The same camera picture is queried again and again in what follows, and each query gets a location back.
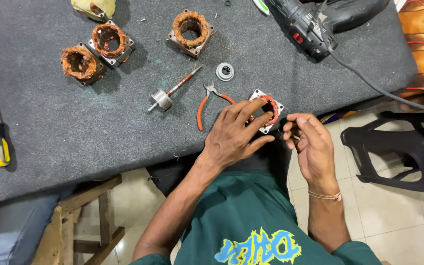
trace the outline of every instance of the wire cutters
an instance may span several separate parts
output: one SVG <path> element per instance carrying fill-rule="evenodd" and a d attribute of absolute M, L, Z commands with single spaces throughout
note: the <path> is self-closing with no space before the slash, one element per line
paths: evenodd
<path fill-rule="evenodd" d="M 213 81 L 211 80 L 210 85 L 206 85 L 205 82 L 203 82 L 205 89 L 207 89 L 207 95 L 202 99 L 201 105 L 199 105 L 199 109 L 197 110 L 197 126 L 199 127 L 199 130 L 202 131 L 202 109 L 204 108 L 205 103 L 209 99 L 209 95 L 211 92 L 216 94 L 217 96 L 226 99 L 231 104 L 236 104 L 236 102 L 229 96 L 225 94 L 218 93 L 217 90 L 214 87 Z"/>

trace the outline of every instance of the gray felt mat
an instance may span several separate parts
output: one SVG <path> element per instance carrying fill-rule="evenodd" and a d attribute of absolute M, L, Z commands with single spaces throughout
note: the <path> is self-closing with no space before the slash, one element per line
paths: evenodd
<path fill-rule="evenodd" d="M 168 90 L 194 68 L 193 59 L 165 40 L 183 9 L 205 15 L 217 32 L 197 60 L 203 69 L 173 95 L 173 106 L 147 113 L 156 88 Z M 15 148 L 11 165 L 0 168 L 0 201 L 173 159 L 181 150 L 200 151 L 228 104 L 209 99 L 204 131 L 198 131 L 205 80 L 236 101 L 260 89 L 285 106 L 281 117 L 322 114 L 378 95 L 331 57 L 310 62 L 251 0 L 232 0 L 229 7 L 223 0 L 118 0 L 113 21 L 137 49 L 83 88 L 63 75 L 61 50 L 87 43 L 97 23 L 68 0 L 0 0 L 0 109 Z M 386 91 L 405 87 L 416 73 L 392 1 L 367 25 L 336 37 L 341 58 Z M 233 80 L 217 79 L 221 62 L 233 65 Z"/>

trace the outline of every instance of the black drill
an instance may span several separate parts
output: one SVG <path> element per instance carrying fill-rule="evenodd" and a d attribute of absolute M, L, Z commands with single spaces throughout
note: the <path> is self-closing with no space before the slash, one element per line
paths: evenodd
<path fill-rule="evenodd" d="M 330 49 L 334 50 L 338 46 L 334 33 L 366 23 L 384 10 L 390 0 L 350 0 L 338 8 L 328 6 L 325 2 L 317 7 L 314 2 L 303 4 L 298 0 L 268 1 L 302 50 L 320 62 L 328 56 Z"/>

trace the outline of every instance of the green t-shirt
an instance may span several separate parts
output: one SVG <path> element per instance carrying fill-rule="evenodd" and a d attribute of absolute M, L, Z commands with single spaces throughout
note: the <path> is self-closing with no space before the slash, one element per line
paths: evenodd
<path fill-rule="evenodd" d="M 352 241 L 329 254 L 297 225 L 286 187 L 265 172 L 221 173 L 201 196 L 181 238 L 176 265 L 380 265 Z M 160 254 L 131 265 L 171 264 Z"/>

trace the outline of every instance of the plastic chair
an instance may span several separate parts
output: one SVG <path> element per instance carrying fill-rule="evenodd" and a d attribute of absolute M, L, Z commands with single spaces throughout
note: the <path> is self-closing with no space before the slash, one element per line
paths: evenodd
<path fill-rule="evenodd" d="M 424 113 L 380 113 L 381 118 L 362 127 L 349 127 L 341 133 L 343 145 L 352 149 L 356 163 L 361 172 L 358 179 L 364 183 L 382 184 L 405 190 L 424 192 Z M 415 130 L 409 132 L 386 132 L 376 130 L 379 126 L 395 121 L 408 121 Z M 374 169 L 368 152 L 380 151 L 403 152 L 410 156 L 404 166 L 413 169 L 401 172 L 393 178 L 384 178 Z M 421 171 L 421 179 L 414 182 L 402 181 L 407 175 Z"/>

